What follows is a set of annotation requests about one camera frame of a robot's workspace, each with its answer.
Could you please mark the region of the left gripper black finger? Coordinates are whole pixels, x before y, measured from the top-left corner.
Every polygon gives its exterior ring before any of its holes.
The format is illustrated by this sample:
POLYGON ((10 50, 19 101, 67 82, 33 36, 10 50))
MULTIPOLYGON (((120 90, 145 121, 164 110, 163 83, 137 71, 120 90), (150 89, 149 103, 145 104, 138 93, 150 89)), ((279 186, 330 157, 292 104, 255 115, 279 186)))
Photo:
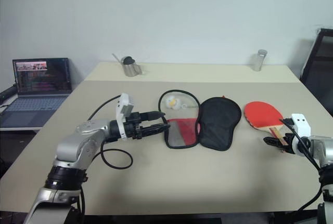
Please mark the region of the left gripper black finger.
POLYGON ((164 112, 150 111, 144 113, 144 121, 153 121, 165 116, 164 112))
POLYGON ((163 133, 170 128, 169 124, 159 123, 144 127, 144 136, 152 136, 159 133, 163 133))

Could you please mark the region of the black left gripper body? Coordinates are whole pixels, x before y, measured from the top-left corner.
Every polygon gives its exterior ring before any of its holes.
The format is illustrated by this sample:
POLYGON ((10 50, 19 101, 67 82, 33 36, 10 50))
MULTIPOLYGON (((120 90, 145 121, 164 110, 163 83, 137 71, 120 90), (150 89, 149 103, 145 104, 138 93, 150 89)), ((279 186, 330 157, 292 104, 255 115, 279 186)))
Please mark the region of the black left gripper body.
POLYGON ((148 120, 148 113, 133 112, 125 118, 124 130, 128 138, 141 139, 142 131, 140 124, 148 120))

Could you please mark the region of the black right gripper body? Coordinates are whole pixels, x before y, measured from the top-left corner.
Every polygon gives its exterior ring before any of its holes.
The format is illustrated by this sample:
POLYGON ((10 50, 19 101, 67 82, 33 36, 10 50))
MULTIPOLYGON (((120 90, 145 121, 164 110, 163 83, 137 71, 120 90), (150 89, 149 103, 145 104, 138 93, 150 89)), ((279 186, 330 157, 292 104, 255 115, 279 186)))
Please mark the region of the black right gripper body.
POLYGON ((283 136, 283 139, 286 141, 287 145, 283 145, 281 148, 282 153, 289 153, 289 154, 294 154, 294 151, 292 149, 292 141, 294 139, 294 134, 293 133, 285 133, 283 136))

